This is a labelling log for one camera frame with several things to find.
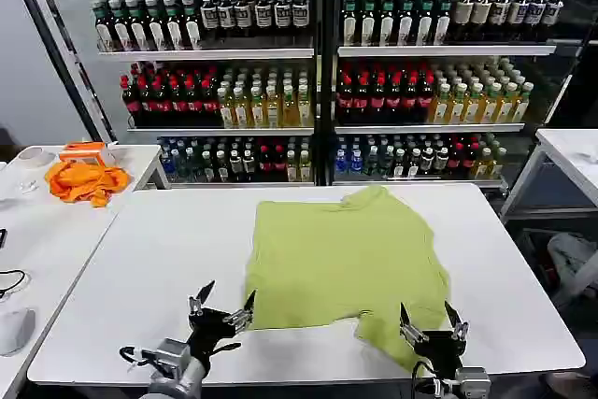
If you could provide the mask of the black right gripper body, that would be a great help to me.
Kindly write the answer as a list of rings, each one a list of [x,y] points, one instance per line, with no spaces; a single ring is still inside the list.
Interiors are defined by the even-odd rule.
[[[440,378],[455,378],[456,371],[463,367],[461,356],[466,341],[454,337],[451,331],[424,331],[423,339],[415,343],[414,351],[427,359]]]

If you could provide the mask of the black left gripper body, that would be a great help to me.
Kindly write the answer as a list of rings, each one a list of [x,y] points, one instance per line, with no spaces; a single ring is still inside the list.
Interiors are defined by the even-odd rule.
[[[228,321],[231,313],[212,308],[203,308],[202,313],[189,316],[192,333],[187,340],[190,354],[197,360],[208,360],[217,344],[236,334],[235,327]]]

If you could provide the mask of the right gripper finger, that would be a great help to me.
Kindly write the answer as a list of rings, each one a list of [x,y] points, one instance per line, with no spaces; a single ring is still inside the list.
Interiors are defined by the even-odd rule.
[[[454,309],[449,302],[445,302],[445,310],[448,315],[449,322],[452,326],[452,339],[465,339],[469,323],[462,321],[459,313]]]
[[[423,343],[428,340],[428,336],[411,323],[404,304],[401,304],[400,309],[400,333],[408,343]]]

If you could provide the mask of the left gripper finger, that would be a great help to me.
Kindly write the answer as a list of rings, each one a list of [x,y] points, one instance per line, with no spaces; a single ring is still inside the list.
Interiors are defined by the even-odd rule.
[[[210,281],[207,285],[203,286],[198,294],[189,297],[189,308],[191,316],[201,316],[203,314],[203,304],[209,297],[215,281]]]
[[[245,305],[236,312],[228,315],[223,322],[234,328],[236,332],[244,332],[253,322],[254,301],[256,291],[253,290],[249,295]]]

